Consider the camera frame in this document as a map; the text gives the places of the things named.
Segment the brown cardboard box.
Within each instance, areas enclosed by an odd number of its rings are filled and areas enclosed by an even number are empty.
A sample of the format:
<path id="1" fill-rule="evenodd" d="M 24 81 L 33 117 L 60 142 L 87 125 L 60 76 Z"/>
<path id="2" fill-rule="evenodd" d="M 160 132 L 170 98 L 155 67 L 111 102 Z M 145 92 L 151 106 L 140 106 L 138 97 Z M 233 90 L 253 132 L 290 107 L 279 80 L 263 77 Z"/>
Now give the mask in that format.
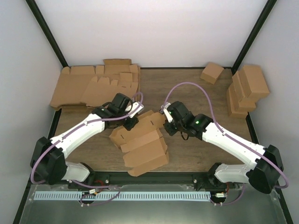
<path id="1" fill-rule="evenodd" d="M 124 153 L 128 174 L 141 176 L 169 163 L 167 145 L 160 129 L 165 116 L 152 110 L 138 116 L 138 123 L 130 130 L 120 126 L 112 131 L 110 140 Z"/>

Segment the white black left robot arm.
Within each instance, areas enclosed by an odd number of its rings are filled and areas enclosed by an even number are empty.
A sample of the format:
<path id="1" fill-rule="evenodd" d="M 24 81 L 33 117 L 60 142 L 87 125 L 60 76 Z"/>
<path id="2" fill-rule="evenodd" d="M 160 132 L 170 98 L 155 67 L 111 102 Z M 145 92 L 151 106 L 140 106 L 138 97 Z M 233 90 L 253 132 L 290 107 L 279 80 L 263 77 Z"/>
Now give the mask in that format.
<path id="1" fill-rule="evenodd" d="M 95 172 L 84 163 L 67 162 L 67 157 L 91 137 L 111 126 L 123 126 L 131 130 L 143 110 L 142 101 L 136 101 L 117 93 L 111 102 L 95 107 L 80 123 L 68 131 L 50 139 L 41 137 L 30 162 L 33 184 L 57 184 L 68 181 L 91 189 L 95 184 Z"/>

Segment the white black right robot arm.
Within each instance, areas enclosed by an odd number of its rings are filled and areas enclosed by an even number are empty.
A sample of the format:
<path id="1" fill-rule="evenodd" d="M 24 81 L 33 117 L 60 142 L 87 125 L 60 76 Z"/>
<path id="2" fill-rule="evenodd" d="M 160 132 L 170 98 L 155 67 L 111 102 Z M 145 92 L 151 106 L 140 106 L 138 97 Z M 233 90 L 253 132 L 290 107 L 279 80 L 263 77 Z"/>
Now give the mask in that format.
<path id="1" fill-rule="evenodd" d="M 284 170 L 278 148 L 245 140 L 204 114 L 194 116 L 180 101 L 167 103 L 162 110 L 166 116 L 164 128 L 170 136 L 185 133 L 188 138 L 211 143 L 242 161 L 240 165 L 215 163 L 207 177 L 211 187 L 218 188 L 226 182 L 248 183 L 264 194 L 271 193 L 276 187 Z"/>

